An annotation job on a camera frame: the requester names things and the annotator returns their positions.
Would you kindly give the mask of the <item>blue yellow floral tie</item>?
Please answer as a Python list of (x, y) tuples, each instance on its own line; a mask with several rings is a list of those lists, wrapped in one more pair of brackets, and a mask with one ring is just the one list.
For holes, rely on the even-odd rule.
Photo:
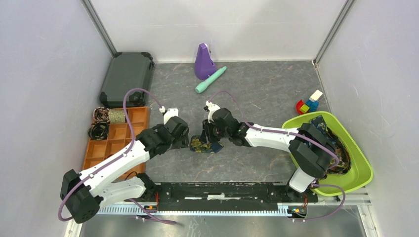
[(192, 136), (190, 140), (190, 151), (196, 153), (216, 154), (224, 147), (224, 145), (219, 142), (205, 143), (205, 141), (206, 140), (202, 142), (198, 135)]

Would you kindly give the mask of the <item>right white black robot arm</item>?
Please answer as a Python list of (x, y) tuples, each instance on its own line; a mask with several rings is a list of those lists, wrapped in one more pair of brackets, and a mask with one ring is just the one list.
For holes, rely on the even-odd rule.
[(298, 128), (279, 129), (249, 122), (239, 122), (227, 108), (205, 106), (208, 118), (203, 121), (206, 141), (216, 143), (228, 139), (240, 147), (267, 147), (288, 152), (297, 162), (285, 188), (286, 197), (299, 201), (306, 189), (338, 165), (335, 145), (314, 125), (303, 123)]

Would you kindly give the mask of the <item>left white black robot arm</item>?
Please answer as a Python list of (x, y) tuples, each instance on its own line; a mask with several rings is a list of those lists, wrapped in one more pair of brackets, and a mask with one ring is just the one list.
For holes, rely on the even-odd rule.
[(183, 135), (188, 124), (173, 116), (164, 124), (141, 131), (127, 146), (101, 163), (77, 173), (71, 169), (63, 176), (58, 209), (60, 221), (80, 224), (91, 219), (101, 208), (130, 198), (150, 201), (155, 187), (140, 178), (116, 182), (131, 168), (164, 154)]

